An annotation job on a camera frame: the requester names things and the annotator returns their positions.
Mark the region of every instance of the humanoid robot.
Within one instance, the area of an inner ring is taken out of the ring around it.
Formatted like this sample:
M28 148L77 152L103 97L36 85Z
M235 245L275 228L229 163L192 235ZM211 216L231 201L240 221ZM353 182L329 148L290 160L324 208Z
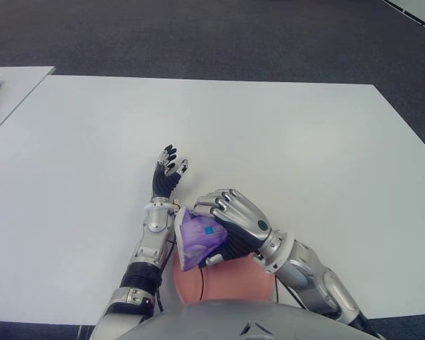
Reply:
M274 302L209 300L153 317L174 233L177 206L169 199L188 167L184 159L175 169L175 158L176 149L169 145L157 159L143 236L91 339L382 339L316 253L291 234L272 227L266 216L234 189L217 190L196 201L195 214L213 217L228 232L226 241L199 266L254 253L267 272L296 292L305 309Z

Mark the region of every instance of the pink surface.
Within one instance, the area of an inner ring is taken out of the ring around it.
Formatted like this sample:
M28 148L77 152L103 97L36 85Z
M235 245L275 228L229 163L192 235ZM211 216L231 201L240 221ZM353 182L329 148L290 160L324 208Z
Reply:
M274 289L274 275L266 273L253 255L203 268L205 285L202 300L245 299L268 301ZM200 269L181 271L178 252L174 256L174 281L184 303L197 302L201 294Z

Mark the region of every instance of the robot forearm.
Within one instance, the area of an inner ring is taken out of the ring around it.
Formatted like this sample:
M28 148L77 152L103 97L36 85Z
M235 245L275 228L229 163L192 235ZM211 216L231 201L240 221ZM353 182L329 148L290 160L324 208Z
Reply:
M294 241L288 259L275 275L297 293L309 311L378 337L339 277L310 247Z
M156 197L145 207L143 235L130 259L120 287L115 289L92 339L115 339L152 317L154 294L161 285L168 256L167 240L173 234L175 206Z

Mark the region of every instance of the white tabletop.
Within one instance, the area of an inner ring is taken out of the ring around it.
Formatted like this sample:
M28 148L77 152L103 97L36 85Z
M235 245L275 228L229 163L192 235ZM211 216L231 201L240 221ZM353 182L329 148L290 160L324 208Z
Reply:
M425 146L374 86L48 76L0 129L0 320L96 323L169 143L173 198L238 188L368 317L425 313Z
M54 67L0 67L0 124Z

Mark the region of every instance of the purple plastic packet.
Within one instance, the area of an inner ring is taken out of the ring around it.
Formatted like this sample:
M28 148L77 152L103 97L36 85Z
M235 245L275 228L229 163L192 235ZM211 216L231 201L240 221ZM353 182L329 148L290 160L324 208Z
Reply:
M176 243L182 271L196 267L227 238L227 230L211 217L181 208L175 218Z

